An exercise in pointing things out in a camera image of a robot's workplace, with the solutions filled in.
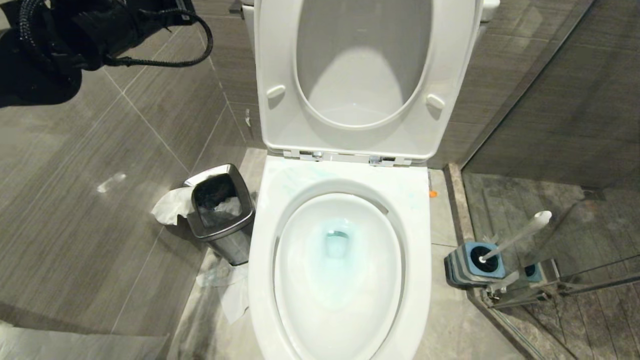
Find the gray tile wall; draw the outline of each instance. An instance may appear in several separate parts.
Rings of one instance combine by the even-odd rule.
[[[530,76],[532,65],[579,0],[501,0],[469,63],[438,152],[428,162],[457,163],[500,107]]]
[[[266,149],[260,130],[255,58],[246,24],[231,15],[232,0],[194,0],[198,13],[214,33],[211,60],[225,89],[232,116],[237,120],[247,146]]]
[[[129,55],[176,60],[204,50],[197,26],[172,30]],[[173,332],[204,248],[184,224],[165,228],[150,210],[190,174],[242,162],[225,71],[208,60],[104,68],[84,73],[65,104],[0,110],[0,320]]]
[[[640,10],[596,0],[469,163],[473,172],[607,186],[640,165]]]

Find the toilet brush handle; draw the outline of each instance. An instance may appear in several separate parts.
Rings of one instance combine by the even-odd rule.
[[[511,274],[509,274],[507,277],[505,277],[504,279],[502,279],[500,281],[496,281],[496,282],[494,282],[492,284],[489,284],[489,286],[488,286],[489,290],[491,290],[492,293],[495,293],[499,289],[506,288],[507,286],[513,284],[519,278],[520,278],[520,272],[514,271]]]
[[[506,240],[505,242],[501,243],[496,249],[489,251],[487,255],[481,256],[480,261],[486,261],[487,259],[490,259],[491,257],[496,256],[497,254],[502,252],[504,249],[512,246],[516,241],[537,233],[543,227],[547,226],[550,219],[551,219],[551,211],[548,211],[548,210],[540,211],[539,213],[535,214],[531,218],[529,223],[525,225],[522,229],[520,229],[520,231],[517,232],[514,236],[512,236],[510,239]]]

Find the wall tile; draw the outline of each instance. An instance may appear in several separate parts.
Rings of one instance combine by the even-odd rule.
[[[119,97],[0,250],[0,317],[109,332],[161,226],[150,214],[187,172]]]
[[[637,166],[640,55],[573,39],[474,156],[470,171],[503,174],[508,164],[509,176],[602,187]]]
[[[443,138],[436,154],[427,160],[427,166],[430,168],[444,168],[448,163],[458,161],[470,146],[471,142],[445,140]]]
[[[178,28],[172,27],[172,31],[177,31]],[[162,29],[157,33],[151,35],[138,47],[134,47],[129,51],[124,52],[122,56],[130,56],[134,59],[151,60],[162,49],[162,46],[166,44],[173,34],[169,31]],[[144,66],[118,66],[118,67],[104,67],[104,70],[111,76],[113,81],[118,85],[121,90],[125,90],[127,85],[144,69]]]
[[[485,35],[469,63],[451,120],[486,124],[546,46],[544,40]]]
[[[239,168],[245,151],[246,144],[242,134],[231,114],[231,110],[226,107],[191,173],[197,174],[212,167],[228,163],[234,164]]]
[[[157,60],[192,59],[203,49],[197,27],[180,28]],[[225,107],[208,61],[182,69],[147,67],[125,94],[187,169],[193,168]]]
[[[597,0],[572,35],[575,44],[640,48],[640,6],[633,0]]]
[[[214,33],[211,60],[229,102],[258,103],[255,58],[246,25],[240,17],[208,17]]]
[[[550,40],[577,0],[502,0],[487,34]]]
[[[242,129],[244,139],[249,147],[258,149],[266,149],[266,145],[262,141],[262,127],[260,125],[260,108],[257,105],[238,104],[236,102],[229,103],[233,109],[234,116]],[[249,123],[251,127],[246,125],[246,111],[249,110]]]
[[[428,163],[430,167],[442,168],[466,155],[473,140],[527,75],[547,44],[546,40],[501,35],[485,35],[481,39],[472,55],[448,125],[473,126],[464,130],[464,139],[461,139],[461,126],[447,128],[438,152]]]
[[[246,183],[247,189],[252,194],[260,191],[260,183],[262,182],[262,173],[264,164],[267,161],[267,150],[249,148],[244,154],[240,174]]]
[[[118,97],[105,73],[83,77],[80,92],[64,104],[0,109],[0,246],[15,236],[40,190]]]
[[[233,0],[193,0],[196,13],[203,16],[229,16],[229,6]]]

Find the black cord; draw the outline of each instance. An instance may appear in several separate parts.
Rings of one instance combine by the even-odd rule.
[[[193,60],[176,61],[176,62],[132,59],[128,56],[124,56],[122,58],[112,58],[110,56],[107,56],[104,59],[105,65],[109,65],[109,66],[148,65],[148,66],[158,66],[158,67],[188,67],[188,66],[196,65],[197,63],[202,62],[211,54],[211,51],[213,50],[213,34],[211,33],[211,29],[209,28],[207,23],[195,13],[187,10],[183,10],[183,9],[178,9],[178,8],[162,10],[160,12],[149,12],[146,10],[140,10],[140,11],[150,16],[165,16],[165,15],[172,15],[172,14],[181,14],[181,15],[188,15],[196,19],[196,21],[200,25],[202,25],[205,33],[207,34],[207,47],[204,53],[200,55],[200,57]]]
[[[53,63],[40,51],[33,39],[33,14],[39,6],[44,6],[44,0],[23,0],[18,18],[20,40],[30,55],[51,69],[54,67]]]
[[[39,6],[45,6],[44,0],[23,0],[20,6],[20,14],[19,14],[19,33],[20,40],[24,45],[26,51],[32,55],[36,60],[43,63],[48,69],[54,69],[55,66],[53,62],[46,57],[46,55],[41,52],[40,48],[36,45],[36,42],[33,38],[33,16],[35,10]],[[165,15],[173,15],[173,14],[181,14],[187,15],[194,18],[200,25],[204,28],[205,33],[207,34],[207,47],[200,57],[194,60],[186,60],[186,61],[177,61],[177,62],[169,62],[169,61],[154,61],[154,60],[139,60],[132,59],[128,56],[123,58],[112,58],[110,56],[106,56],[103,61],[106,65],[109,66],[131,66],[131,65],[149,65],[149,66],[158,66],[158,67],[188,67],[192,65],[196,65],[197,63],[205,60],[213,50],[213,34],[211,33],[211,29],[207,25],[207,23],[198,15],[193,12],[183,10],[183,9],[168,9],[162,10],[159,12],[150,12],[146,10],[140,10],[141,12],[151,16],[151,17],[162,17]]]

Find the blue water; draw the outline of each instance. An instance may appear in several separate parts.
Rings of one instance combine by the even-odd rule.
[[[348,305],[363,281],[367,244],[361,229],[334,218],[310,229],[305,241],[308,283],[312,296],[328,309]]]

